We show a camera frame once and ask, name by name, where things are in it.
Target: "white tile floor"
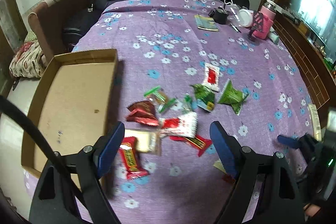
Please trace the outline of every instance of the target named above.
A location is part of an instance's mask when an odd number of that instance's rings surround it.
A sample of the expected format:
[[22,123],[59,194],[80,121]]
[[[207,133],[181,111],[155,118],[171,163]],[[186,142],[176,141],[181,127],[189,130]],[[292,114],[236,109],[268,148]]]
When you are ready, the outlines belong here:
[[[26,115],[38,80],[20,80],[14,91],[10,91],[8,100]],[[24,186],[24,173],[21,167],[21,143],[23,129],[6,115],[0,118],[0,186],[5,196],[10,197],[17,211],[28,219],[31,197]]]

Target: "blue gripper pad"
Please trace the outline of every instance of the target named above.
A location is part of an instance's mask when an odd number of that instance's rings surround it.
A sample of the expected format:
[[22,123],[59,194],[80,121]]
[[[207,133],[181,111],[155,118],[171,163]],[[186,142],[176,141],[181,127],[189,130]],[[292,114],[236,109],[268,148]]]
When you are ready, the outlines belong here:
[[108,135],[109,139],[105,147],[102,149],[98,156],[97,161],[97,177],[101,178],[109,172],[113,160],[118,153],[121,142],[125,136],[125,126],[122,122],[118,122],[114,129],[110,130]]
[[286,136],[283,136],[283,135],[279,135],[277,137],[278,139],[278,142],[283,144],[283,145],[286,145],[290,148],[293,148],[293,149],[298,149],[300,148],[300,143],[298,142],[298,140],[296,139],[293,139],[291,137],[286,137]]
[[212,122],[210,125],[210,138],[226,173],[237,179],[240,170],[237,168],[236,162],[240,159],[240,144],[234,137],[226,133],[218,121]]

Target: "purple tablecloth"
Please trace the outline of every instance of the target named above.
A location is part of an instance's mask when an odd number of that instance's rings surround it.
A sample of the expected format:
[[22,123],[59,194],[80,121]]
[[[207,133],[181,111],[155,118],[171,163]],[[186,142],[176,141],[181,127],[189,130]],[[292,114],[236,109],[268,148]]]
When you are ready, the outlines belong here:
[[[228,25],[219,25],[219,32],[199,30],[194,15],[206,16],[219,5],[210,0],[121,1],[105,9],[74,51],[118,50],[111,102],[118,110],[111,109],[110,115],[126,128],[142,127],[126,122],[125,115],[126,107],[142,100],[144,91],[161,85],[168,96],[181,100],[185,93],[193,95],[190,84],[202,82],[205,62],[219,66],[221,88],[230,78],[236,89],[250,95],[239,116],[226,105],[216,104],[212,113],[195,107],[197,133],[209,139],[211,122],[220,121],[241,145],[257,153],[282,151],[299,174],[304,167],[301,155],[277,144],[276,137],[312,133],[310,97],[300,72],[282,42],[258,40],[260,45],[254,46],[247,39],[248,30],[236,33]],[[177,103],[164,117],[176,117],[180,109]],[[126,180],[118,155],[114,175],[108,176],[113,187],[110,203],[122,223],[213,223],[231,189],[213,167],[218,158],[213,145],[198,157],[194,148],[165,138],[161,157],[141,154],[150,175]],[[36,179],[26,176],[32,194]],[[253,215],[259,189],[256,183],[245,220]]]

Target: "brown sofa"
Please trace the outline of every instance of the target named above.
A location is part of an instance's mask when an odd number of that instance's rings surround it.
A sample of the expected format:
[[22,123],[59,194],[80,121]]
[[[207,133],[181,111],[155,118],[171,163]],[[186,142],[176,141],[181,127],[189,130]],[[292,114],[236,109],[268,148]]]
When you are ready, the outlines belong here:
[[62,41],[62,26],[76,12],[93,0],[44,0],[28,16],[28,23],[36,34],[49,63],[54,55],[68,52]]

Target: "white candy wrapper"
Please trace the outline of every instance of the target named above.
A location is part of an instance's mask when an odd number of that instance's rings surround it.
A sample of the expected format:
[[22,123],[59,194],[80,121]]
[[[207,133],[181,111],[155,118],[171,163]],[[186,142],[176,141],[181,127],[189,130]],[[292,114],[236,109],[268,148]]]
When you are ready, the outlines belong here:
[[218,77],[219,77],[219,67],[205,63],[204,66],[204,80],[202,85],[210,88],[213,91],[219,91],[218,87]]
[[160,136],[179,136],[194,138],[197,129],[197,113],[189,112],[177,118],[160,118]]
[[135,137],[135,149],[141,153],[152,153],[160,156],[161,139],[158,131],[146,131],[141,129],[125,129],[125,137]]

